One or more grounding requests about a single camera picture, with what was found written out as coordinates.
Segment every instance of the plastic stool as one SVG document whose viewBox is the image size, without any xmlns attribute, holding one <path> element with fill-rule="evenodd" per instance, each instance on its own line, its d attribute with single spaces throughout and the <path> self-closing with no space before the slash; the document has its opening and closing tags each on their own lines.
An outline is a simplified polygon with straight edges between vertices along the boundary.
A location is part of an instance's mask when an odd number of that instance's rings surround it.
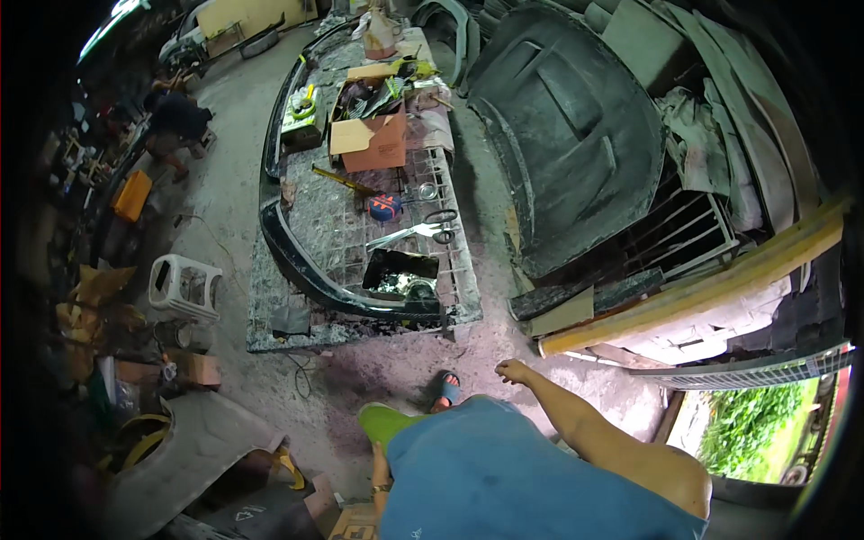
<svg viewBox="0 0 864 540">
<path fill-rule="evenodd" d="M 170 253 L 153 262 L 148 298 L 150 306 L 179 319 L 213 324 L 216 283 L 222 269 Z"/>
</svg>

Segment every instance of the scissors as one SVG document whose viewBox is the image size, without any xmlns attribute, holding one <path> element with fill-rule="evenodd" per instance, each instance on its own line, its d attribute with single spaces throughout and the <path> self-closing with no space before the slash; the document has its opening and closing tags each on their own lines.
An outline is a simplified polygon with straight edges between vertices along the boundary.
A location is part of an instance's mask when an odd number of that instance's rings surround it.
<svg viewBox="0 0 864 540">
<path fill-rule="evenodd" d="M 427 215 L 420 225 L 415 225 L 413 227 L 403 229 L 402 231 L 396 231 L 392 234 L 388 234 L 387 236 L 376 238 L 372 242 L 366 244 L 366 249 L 368 251 L 371 251 L 375 248 L 387 245 L 395 240 L 411 236 L 412 234 L 421 234 L 423 236 L 431 237 L 438 244 L 449 244 L 450 242 L 453 242 L 453 238 L 455 238 L 456 235 L 453 233 L 452 229 L 443 229 L 442 223 L 448 223 L 449 221 L 453 221 L 458 215 L 459 213 L 456 212 L 453 208 L 436 210 L 431 214 Z"/>
</svg>

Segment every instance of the wall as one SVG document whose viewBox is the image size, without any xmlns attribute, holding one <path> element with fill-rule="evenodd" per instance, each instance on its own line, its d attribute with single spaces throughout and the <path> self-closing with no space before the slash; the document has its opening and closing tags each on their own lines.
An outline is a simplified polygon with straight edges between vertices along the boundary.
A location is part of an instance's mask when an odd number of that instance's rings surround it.
<svg viewBox="0 0 864 540">
<path fill-rule="evenodd" d="M 304 13 L 303 4 L 309 5 Z M 229 22 L 239 22 L 248 38 L 278 22 L 285 12 L 285 26 L 312 21 L 318 17 L 314 0 L 216 0 L 198 14 L 198 25 L 206 36 L 216 34 Z"/>
</svg>

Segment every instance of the blue shirt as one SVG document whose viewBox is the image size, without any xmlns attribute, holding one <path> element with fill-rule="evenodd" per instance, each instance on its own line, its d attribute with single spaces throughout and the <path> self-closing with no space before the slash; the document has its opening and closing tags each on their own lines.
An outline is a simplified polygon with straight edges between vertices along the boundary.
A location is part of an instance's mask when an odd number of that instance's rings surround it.
<svg viewBox="0 0 864 540">
<path fill-rule="evenodd" d="M 694 540 L 708 522 L 564 453 L 509 403 L 475 397 L 400 431 L 381 540 Z"/>
</svg>

